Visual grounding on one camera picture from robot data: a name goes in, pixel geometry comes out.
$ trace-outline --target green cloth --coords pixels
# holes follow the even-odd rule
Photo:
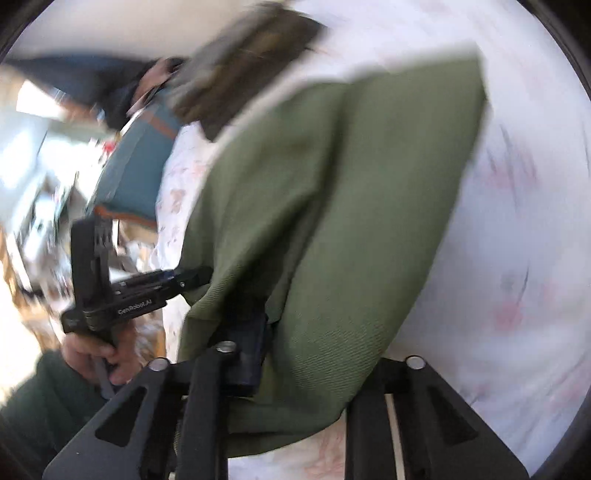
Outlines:
[[[260,393],[235,399],[229,453],[338,419],[421,291],[479,132],[475,58],[310,86],[222,153],[187,227],[180,358],[204,351],[236,295],[263,297],[273,341]]]
[[[41,479],[47,464],[104,404],[60,352],[47,352],[35,376],[0,410],[0,447],[27,478]]]

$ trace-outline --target orange stripe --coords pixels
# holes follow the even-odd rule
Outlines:
[[[158,225],[153,220],[146,220],[140,216],[134,215],[133,213],[122,213],[122,212],[112,212],[111,210],[107,209],[104,205],[97,205],[93,211],[99,216],[103,218],[112,218],[114,220],[125,220],[127,222],[138,223],[142,226],[150,228],[154,231],[158,229]]]
[[[148,125],[154,127],[154,129],[165,137],[168,137],[170,140],[174,140],[177,138],[177,133],[170,128],[166,123],[164,123],[160,118],[156,117],[153,112],[144,111],[139,118],[145,121]]]

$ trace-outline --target floral pattern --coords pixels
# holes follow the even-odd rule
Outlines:
[[[517,0],[300,0],[295,7],[329,28],[313,52],[219,142],[209,144],[196,124],[178,136],[160,190],[155,265],[177,265],[209,168],[253,116],[309,82],[478,48],[491,108],[429,279],[387,355],[425,357],[535,472],[591,385],[589,99]],[[182,299],[164,309],[173,359],[186,311]],[[233,459],[230,477],[342,479],[344,425]]]

